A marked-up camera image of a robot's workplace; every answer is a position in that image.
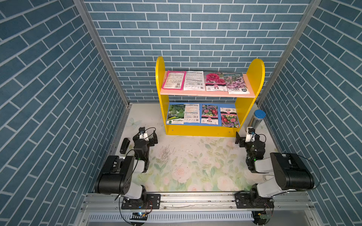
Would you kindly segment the purple flower seed packet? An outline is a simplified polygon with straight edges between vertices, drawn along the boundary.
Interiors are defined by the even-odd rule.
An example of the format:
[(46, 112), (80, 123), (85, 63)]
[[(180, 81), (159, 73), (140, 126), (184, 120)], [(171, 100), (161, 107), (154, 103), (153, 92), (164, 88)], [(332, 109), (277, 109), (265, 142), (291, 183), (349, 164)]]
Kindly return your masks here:
[(242, 74), (224, 73), (223, 77), (226, 83), (228, 94), (230, 95), (250, 94)]

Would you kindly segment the magenta hollyhock seed packet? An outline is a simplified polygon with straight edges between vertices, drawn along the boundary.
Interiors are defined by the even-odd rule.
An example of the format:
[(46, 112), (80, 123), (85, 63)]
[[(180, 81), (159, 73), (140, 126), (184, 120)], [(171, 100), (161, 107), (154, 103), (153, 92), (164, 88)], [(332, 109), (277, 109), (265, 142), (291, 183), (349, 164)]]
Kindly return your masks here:
[(206, 91), (222, 91), (227, 92), (226, 81), (222, 72), (205, 72), (205, 88)]

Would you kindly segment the white text seed packet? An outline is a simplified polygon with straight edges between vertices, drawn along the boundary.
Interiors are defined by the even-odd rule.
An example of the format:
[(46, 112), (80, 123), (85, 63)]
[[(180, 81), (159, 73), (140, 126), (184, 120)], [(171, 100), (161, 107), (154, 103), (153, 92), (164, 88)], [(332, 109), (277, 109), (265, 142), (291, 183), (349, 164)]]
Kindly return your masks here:
[(205, 79), (203, 71), (187, 71), (183, 90), (205, 91)]

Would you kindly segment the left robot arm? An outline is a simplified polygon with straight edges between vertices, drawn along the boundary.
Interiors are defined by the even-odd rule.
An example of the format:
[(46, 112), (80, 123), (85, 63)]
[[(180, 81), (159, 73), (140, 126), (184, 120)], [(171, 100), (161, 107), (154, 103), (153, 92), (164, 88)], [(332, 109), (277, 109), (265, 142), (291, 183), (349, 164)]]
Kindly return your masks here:
[(156, 132), (147, 134), (141, 127), (133, 137), (133, 155), (126, 154), (121, 158), (118, 155), (107, 157), (94, 185), (95, 193), (103, 195), (116, 194), (124, 201), (143, 206), (147, 202), (145, 186), (132, 182), (134, 173), (145, 173), (149, 168), (150, 147), (158, 143)]

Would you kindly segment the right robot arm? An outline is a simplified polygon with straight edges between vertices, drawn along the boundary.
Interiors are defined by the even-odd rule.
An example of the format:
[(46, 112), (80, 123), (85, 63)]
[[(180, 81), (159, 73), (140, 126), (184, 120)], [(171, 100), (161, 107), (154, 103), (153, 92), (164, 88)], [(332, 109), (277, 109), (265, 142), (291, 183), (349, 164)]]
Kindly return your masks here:
[(270, 153), (265, 158), (264, 141), (251, 129), (245, 137), (236, 132), (235, 144), (246, 150), (246, 164), (254, 174), (271, 174), (263, 183), (254, 184), (250, 192), (237, 192), (237, 207), (273, 207), (273, 197), (286, 192), (306, 191), (315, 188), (314, 177), (300, 156), (295, 153)]

